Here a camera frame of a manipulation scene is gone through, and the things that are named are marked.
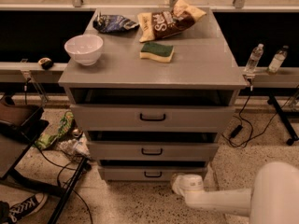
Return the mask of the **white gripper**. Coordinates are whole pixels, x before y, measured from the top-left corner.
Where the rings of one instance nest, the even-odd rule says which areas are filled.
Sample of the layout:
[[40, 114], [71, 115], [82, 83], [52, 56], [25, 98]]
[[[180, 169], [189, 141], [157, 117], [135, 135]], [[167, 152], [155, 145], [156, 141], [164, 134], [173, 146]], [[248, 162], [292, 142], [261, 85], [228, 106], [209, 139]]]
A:
[[184, 196], [186, 191], [203, 191], [204, 182], [200, 175], [178, 173], [171, 178], [171, 188], [176, 194]]

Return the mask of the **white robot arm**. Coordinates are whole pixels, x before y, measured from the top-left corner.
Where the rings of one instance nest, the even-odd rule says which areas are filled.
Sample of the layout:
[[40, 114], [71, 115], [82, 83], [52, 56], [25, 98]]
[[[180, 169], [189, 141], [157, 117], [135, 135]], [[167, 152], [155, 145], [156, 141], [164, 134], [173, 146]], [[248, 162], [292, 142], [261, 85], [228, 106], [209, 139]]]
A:
[[282, 161], [264, 165], [250, 189], [205, 191], [200, 175], [178, 173], [172, 190], [190, 207], [249, 218], [249, 224], [299, 224], [299, 169]]

